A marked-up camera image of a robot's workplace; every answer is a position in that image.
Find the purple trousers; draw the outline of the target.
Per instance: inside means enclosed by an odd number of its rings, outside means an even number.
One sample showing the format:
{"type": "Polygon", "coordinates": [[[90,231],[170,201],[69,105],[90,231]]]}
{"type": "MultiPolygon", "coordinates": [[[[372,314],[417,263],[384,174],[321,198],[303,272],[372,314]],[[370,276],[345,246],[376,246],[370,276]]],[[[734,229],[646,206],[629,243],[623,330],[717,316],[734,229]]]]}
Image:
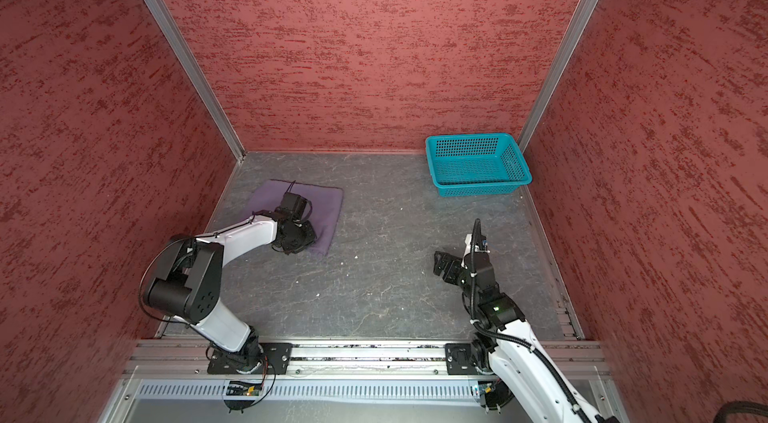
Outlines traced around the purple trousers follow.
{"type": "MultiPolygon", "coordinates": [[[[250,196],[242,212],[242,217],[248,217],[259,211],[275,210],[281,203],[283,194],[288,190],[290,182],[283,180],[267,180],[250,196]]],[[[308,221],[316,234],[316,241],[308,251],[315,256],[325,257],[331,248],[336,226],[340,217],[344,192],[341,188],[295,183],[291,193],[307,199],[312,206],[308,221]]]]}

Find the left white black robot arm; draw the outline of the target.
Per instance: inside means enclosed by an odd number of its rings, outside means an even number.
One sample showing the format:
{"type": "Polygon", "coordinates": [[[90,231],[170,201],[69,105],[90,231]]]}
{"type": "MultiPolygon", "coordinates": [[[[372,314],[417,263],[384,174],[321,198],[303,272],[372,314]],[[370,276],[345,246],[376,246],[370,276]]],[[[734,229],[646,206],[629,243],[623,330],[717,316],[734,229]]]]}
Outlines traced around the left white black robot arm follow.
{"type": "Polygon", "coordinates": [[[262,246],[290,255],[305,251],[316,239],[308,219],[281,212],[258,212],[219,231],[178,236],[147,268],[139,303],[192,328],[231,370],[263,371],[266,363],[258,332],[221,300],[223,269],[262,246]]]}

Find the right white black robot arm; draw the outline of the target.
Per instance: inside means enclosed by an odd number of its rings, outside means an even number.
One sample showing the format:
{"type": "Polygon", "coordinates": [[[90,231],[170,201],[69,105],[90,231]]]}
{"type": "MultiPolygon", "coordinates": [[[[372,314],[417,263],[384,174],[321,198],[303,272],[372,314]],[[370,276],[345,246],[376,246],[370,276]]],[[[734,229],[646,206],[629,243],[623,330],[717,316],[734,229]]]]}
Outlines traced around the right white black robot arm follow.
{"type": "Polygon", "coordinates": [[[519,306],[500,290],[487,252],[434,253],[433,273],[462,291],[475,329],[471,364],[494,374],[533,422],[615,422],[567,380],[519,306]]]}

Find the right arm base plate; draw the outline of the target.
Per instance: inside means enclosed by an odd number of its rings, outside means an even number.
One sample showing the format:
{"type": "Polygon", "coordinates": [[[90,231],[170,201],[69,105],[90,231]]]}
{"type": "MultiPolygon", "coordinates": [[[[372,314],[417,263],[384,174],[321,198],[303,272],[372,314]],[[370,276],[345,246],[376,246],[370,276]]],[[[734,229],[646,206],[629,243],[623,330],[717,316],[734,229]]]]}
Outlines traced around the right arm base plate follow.
{"type": "Polygon", "coordinates": [[[447,343],[444,346],[447,373],[480,375],[488,370],[487,352],[478,342],[447,343]]]}

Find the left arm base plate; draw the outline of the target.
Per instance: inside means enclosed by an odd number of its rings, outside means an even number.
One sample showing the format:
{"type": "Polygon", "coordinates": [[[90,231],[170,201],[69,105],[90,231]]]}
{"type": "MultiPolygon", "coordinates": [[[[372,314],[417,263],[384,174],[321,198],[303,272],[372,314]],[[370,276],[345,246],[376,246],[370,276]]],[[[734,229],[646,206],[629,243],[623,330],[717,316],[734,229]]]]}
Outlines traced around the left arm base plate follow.
{"type": "Polygon", "coordinates": [[[254,378],[256,375],[284,375],[291,359],[291,343],[261,343],[244,346],[239,352],[224,351],[216,346],[206,350],[209,375],[234,375],[254,378]]]}

